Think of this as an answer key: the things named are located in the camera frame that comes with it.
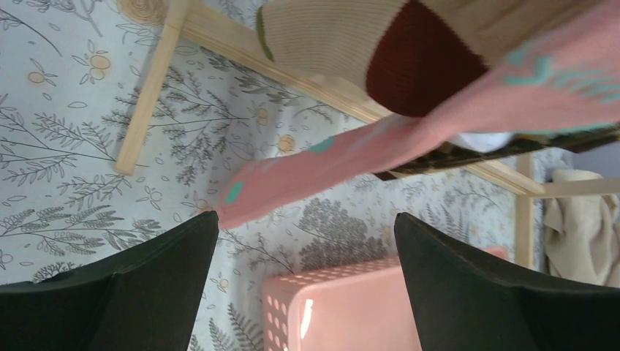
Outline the pink patterned sock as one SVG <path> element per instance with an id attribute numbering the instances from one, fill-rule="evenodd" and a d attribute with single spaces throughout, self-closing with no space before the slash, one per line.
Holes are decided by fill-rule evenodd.
<path id="1" fill-rule="evenodd" d="M 394 113 L 297 154 L 244 165 L 217 208 L 225 229 L 364 173 L 380 173 L 460 134 L 555 136 L 619 122 L 619 3 L 594 6 L 511 50 L 422 117 Z"/>

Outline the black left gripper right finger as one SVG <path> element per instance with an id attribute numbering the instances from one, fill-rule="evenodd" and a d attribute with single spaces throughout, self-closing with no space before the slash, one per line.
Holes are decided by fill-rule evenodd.
<path id="1" fill-rule="evenodd" d="M 408 213 L 394 233 L 423 350 L 617 350 L 619 290 L 549 276 Z"/>

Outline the beige striped maroon sock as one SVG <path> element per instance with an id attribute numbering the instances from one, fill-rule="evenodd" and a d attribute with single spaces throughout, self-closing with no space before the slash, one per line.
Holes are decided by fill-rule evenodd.
<path id="1" fill-rule="evenodd" d="M 264 54 L 280 67 L 341 78 L 388 110 L 422 117 L 511 50 L 593 1 L 269 1 Z"/>

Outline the pink basket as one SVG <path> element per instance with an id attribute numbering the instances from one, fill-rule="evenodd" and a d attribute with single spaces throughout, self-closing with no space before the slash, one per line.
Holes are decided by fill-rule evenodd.
<path id="1" fill-rule="evenodd" d="M 267 351 L 420 350 L 397 256 L 267 279 Z"/>

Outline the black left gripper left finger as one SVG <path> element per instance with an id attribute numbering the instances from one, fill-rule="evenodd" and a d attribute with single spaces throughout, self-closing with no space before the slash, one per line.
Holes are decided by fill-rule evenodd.
<path id="1" fill-rule="evenodd" d="M 41 282 L 1 287 L 3 350 L 186 350 L 218 239 L 204 212 Z"/>

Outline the brown yellow argyle sock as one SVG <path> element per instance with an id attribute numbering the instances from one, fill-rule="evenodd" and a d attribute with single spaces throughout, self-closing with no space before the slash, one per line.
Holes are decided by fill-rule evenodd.
<path id="1" fill-rule="evenodd" d="M 396 179 L 396 175 L 413 176 L 435 173 L 452 168 L 459 168 L 477 162 L 518 156 L 546 148 L 561 148 L 573 153 L 590 151 L 619 140 L 619 124 L 594 129 L 592 131 L 574 132 L 552 137 L 536 135 L 517 135 L 506 146 L 489 153 L 470 151 L 465 148 L 443 143 L 431 152 L 399 165 L 391 170 L 377 173 L 375 176 L 383 181 Z"/>

